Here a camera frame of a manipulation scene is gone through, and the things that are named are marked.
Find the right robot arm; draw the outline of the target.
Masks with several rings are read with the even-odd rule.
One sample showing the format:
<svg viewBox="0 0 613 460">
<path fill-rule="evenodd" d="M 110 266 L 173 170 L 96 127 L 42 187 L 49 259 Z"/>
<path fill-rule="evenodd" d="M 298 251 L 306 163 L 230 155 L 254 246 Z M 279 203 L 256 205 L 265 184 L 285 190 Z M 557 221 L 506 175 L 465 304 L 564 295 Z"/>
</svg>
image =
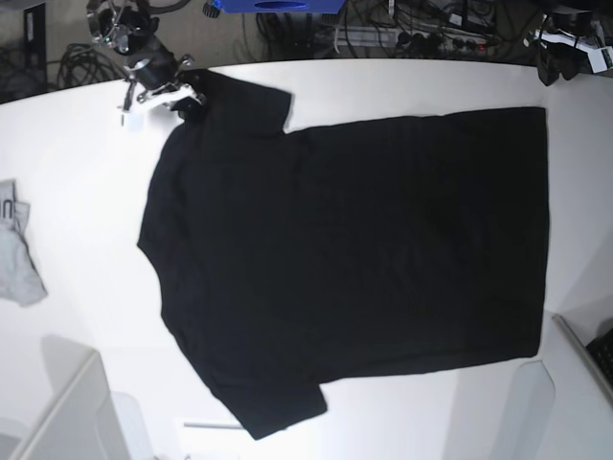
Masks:
<svg viewBox="0 0 613 460">
<path fill-rule="evenodd" d="M 177 58 L 156 35 L 161 14 L 177 12 L 187 5 L 186 1 L 163 7 L 152 6 L 149 1 L 87 3 L 93 44 L 122 58 L 127 82 L 119 106 L 123 116 L 158 106 L 176 112 L 185 121 L 196 121 L 203 115 L 207 98 L 198 89 L 198 77 L 184 70 L 193 64 L 193 58 Z"/>
</svg>

